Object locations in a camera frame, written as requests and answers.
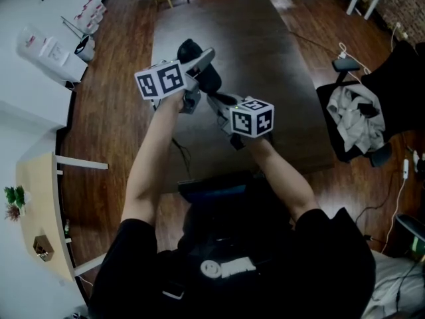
small plant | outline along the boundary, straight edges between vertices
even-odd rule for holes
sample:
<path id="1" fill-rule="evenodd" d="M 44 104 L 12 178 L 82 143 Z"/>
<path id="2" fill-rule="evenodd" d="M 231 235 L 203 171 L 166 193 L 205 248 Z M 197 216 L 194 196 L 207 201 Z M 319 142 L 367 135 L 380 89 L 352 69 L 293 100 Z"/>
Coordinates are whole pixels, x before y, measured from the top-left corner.
<path id="1" fill-rule="evenodd" d="M 25 205 L 25 196 L 24 196 L 24 188 L 22 188 L 22 185 L 16 187 L 15 189 L 15 202 L 19 208 L 21 208 L 23 205 Z"/>
<path id="2" fill-rule="evenodd" d="M 5 194 L 6 194 L 6 199 L 7 202 L 12 204 L 15 202 L 16 197 L 15 197 L 15 188 L 14 187 L 6 187 L 5 188 Z"/>
<path id="3" fill-rule="evenodd" d="M 21 214 L 25 214 L 25 192 L 22 185 L 14 187 L 6 187 L 5 194 L 7 199 L 6 217 L 12 221 L 18 221 Z"/>
<path id="4" fill-rule="evenodd" d="M 18 221 L 19 216 L 21 216 L 21 212 L 17 205 L 6 204 L 6 217 L 5 219 L 10 219 L 14 222 Z"/>

office chair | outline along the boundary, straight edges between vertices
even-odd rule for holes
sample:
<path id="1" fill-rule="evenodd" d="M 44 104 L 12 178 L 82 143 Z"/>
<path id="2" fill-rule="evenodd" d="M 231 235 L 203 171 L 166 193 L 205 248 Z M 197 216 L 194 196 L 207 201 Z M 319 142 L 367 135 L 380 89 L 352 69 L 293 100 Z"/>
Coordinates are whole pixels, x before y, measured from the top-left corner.
<path id="1" fill-rule="evenodd" d="M 422 50 L 423 43 L 417 44 L 416 48 Z M 424 58 L 421 58 L 408 42 L 400 41 L 379 68 L 361 77 L 362 84 L 377 95 L 385 120 L 384 141 L 386 144 L 364 155 L 370 159 L 373 167 L 381 166 L 390 158 L 392 148 L 388 141 L 393 135 L 425 128 L 425 117 L 422 114 L 425 106 L 424 62 Z M 351 58 L 334 60 L 332 65 L 335 71 L 339 72 L 337 81 L 334 84 L 320 86 L 316 92 L 325 116 L 332 147 L 340 161 L 350 162 L 363 153 L 357 146 L 353 146 L 348 152 L 345 151 L 344 141 L 326 107 L 332 92 L 337 87 L 358 84 L 357 81 L 344 82 L 344 78 L 348 72 L 359 70 L 360 66 Z"/>

white box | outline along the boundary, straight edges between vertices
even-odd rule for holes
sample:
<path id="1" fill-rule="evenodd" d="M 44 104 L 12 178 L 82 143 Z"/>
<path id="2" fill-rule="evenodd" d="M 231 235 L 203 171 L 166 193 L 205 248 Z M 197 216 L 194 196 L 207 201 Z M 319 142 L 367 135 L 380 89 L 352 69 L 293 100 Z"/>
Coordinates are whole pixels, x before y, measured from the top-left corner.
<path id="1" fill-rule="evenodd" d="M 81 82 L 87 69 L 87 64 L 82 59 L 66 50 L 54 37 L 46 40 L 37 60 L 57 73 L 61 79 L 70 82 Z"/>
<path id="2" fill-rule="evenodd" d="M 274 105 L 251 97 L 230 109 L 232 132 L 257 138 L 273 130 Z"/>
<path id="3" fill-rule="evenodd" d="M 180 60 L 158 64 L 134 77 L 143 99 L 162 99 L 187 87 Z"/>

wooden table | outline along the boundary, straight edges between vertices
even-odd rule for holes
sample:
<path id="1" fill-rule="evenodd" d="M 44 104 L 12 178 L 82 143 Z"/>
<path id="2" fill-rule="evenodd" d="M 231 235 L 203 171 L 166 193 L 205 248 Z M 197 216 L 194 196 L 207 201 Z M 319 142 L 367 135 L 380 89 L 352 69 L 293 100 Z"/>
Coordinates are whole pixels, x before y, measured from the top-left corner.
<path id="1" fill-rule="evenodd" d="M 313 82 L 270 0 L 220 0 L 162 12 L 155 25 L 152 64 L 175 58 L 188 38 L 203 49 L 215 49 L 212 64 L 222 78 L 220 91 L 274 104 L 275 148 L 296 169 L 307 173 L 333 166 Z M 175 138 L 191 153 L 193 179 L 257 169 L 246 150 L 237 152 L 230 145 L 205 96 L 193 115 L 179 116 Z M 173 146 L 165 191 L 175 191 L 183 180 L 188 175 Z"/>
<path id="2" fill-rule="evenodd" d="M 52 152 L 17 163 L 16 184 L 22 185 L 31 197 L 25 205 L 25 216 L 19 219 L 27 251 L 37 263 L 62 278 L 73 281 L 76 275 L 100 265 L 105 255 L 76 268 L 72 266 L 60 216 L 57 175 L 61 171 L 57 170 L 58 163 L 95 169 L 107 169 L 108 165 L 57 156 Z M 39 235 L 46 235 L 54 251 L 52 259 L 46 262 L 37 256 L 33 248 L 34 239 Z"/>

hardwood floor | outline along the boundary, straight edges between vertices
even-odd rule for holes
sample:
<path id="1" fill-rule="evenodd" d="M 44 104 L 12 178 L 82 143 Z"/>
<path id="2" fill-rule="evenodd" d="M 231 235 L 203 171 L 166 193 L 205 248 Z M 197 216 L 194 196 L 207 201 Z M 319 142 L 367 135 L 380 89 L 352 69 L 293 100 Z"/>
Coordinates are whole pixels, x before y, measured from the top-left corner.
<path id="1" fill-rule="evenodd" d="M 331 61 L 340 52 L 340 41 L 371 70 L 390 53 L 388 33 L 373 20 L 345 14 L 349 0 L 271 1 L 296 34 L 316 87 L 335 82 Z M 173 2 L 180 5 L 186 0 Z M 61 149 L 64 156 L 110 165 L 107 171 L 63 167 L 64 212 L 71 222 L 72 251 L 78 265 L 105 253 L 120 224 L 126 179 L 151 118 L 150 105 L 141 99 L 133 74 L 151 64 L 154 22 L 158 10 L 169 8 L 166 3 L 157 8 L 154 0 L 108 0 L 107 7 L 108 14 L 96 35 L 96 56 L 78 85 L 72 129 Z M 422 132 L 409 132 L 405 137 L 412 148 L 425 150 Z M 335 157 L 334 169 L 306 176 L 329 216 L 346 207 L 355 218 L 365 207 L 377 206 L 385 199 L 391 174 L 401 170 L 405 156 L 411 161 L 402 136 L 393 137 L 391 142 L 393 155 L 381 168 L 371 167 L 366 158 L 346 164 Z M 360 218 L 363 233 L 385 240 L 400 185 L 401 173 L 395 173 L 387 203 Z M 400 211 L 415 215 L 421 191 L 411 163 Z M 188 206 L 177 194 L 162 197 L 156 228 L 160 251 L 177 246 Z M 382 245 L 373 242 L 371 248 L 381 250 Z M 93 282 L 97 272 L 95 268 L 82 277 Z M 90 294 L 91 286 L 84 286 Z"/>

